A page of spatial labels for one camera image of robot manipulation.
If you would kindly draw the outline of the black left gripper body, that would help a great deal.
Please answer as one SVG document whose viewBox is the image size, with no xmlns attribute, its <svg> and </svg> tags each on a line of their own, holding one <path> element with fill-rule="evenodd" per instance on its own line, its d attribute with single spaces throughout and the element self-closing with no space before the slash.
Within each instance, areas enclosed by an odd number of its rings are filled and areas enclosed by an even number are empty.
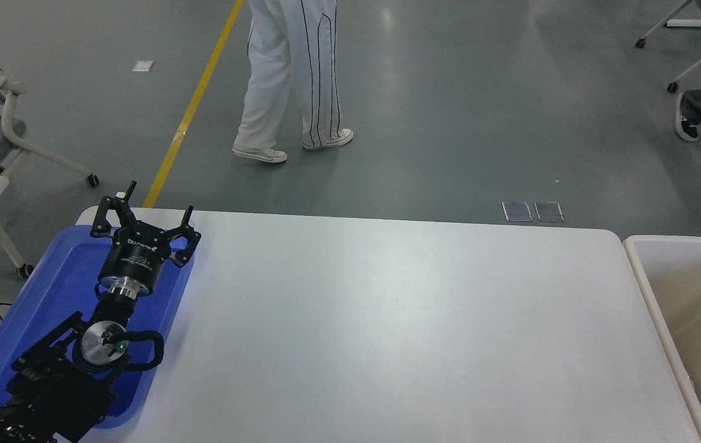
<svg viewBox="0 0 701 443">
<path fill-rule="evenodd" d="M 112 233 L 112 245 L 98 281 L 106 288 L 123 279 L 153 290 L 164 261 L 171 253 L 170 239 L 159 228 L 120 228 Z"/>
</svg>

